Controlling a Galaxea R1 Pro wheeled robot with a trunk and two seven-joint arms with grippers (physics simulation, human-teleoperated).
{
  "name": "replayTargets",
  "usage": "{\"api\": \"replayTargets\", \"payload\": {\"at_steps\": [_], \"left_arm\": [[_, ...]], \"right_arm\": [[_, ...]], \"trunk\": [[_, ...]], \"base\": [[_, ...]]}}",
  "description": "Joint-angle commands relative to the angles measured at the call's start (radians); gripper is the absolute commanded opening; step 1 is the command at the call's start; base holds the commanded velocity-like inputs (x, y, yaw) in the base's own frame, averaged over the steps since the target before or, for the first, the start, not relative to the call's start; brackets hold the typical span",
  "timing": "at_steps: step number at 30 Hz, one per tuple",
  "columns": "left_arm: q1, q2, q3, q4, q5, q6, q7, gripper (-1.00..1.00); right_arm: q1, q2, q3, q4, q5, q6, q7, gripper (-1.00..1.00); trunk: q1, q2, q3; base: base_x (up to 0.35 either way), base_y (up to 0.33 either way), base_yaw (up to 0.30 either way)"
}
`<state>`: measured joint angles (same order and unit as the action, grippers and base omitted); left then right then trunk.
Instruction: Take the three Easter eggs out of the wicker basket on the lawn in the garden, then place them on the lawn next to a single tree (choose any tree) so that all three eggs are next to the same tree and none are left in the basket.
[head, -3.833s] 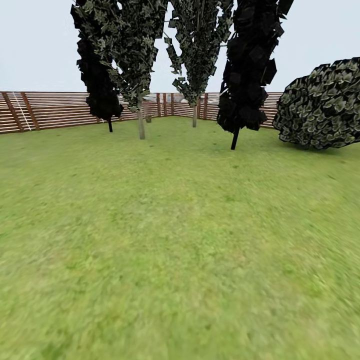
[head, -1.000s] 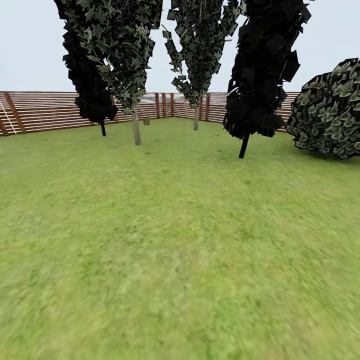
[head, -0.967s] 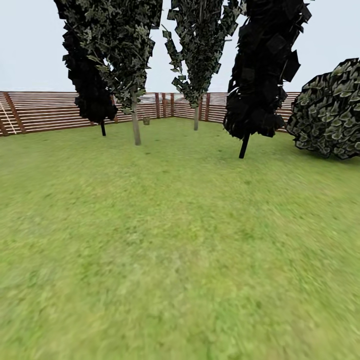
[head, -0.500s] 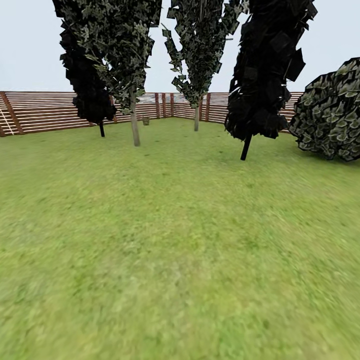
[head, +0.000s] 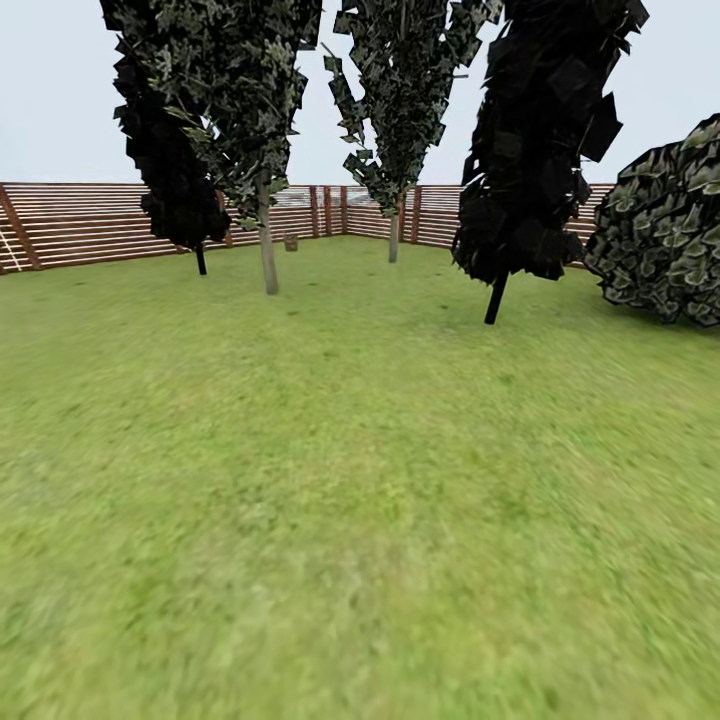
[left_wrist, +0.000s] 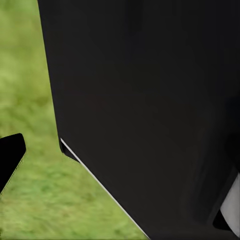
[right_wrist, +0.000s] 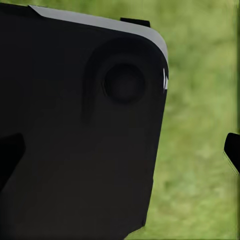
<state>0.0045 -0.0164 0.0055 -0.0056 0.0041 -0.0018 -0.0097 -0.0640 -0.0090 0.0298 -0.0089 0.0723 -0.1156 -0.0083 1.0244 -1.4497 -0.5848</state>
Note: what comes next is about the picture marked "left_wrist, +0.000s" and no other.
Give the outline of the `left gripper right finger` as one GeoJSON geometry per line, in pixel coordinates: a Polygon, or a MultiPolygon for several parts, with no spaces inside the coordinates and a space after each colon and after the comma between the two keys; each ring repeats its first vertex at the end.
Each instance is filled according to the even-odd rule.
{"type": "Polygon", "coordinates": [[[240,135],[228,133],[224,151],[240,173],[240,135]]]}

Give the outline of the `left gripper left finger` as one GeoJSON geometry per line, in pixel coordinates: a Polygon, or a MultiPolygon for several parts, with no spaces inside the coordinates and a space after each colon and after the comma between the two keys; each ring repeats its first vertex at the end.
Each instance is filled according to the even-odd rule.
{"type": "Polygon", "coordinates": [[[0,138],[0,193],[26,152],[21,133],[0,138]]]}

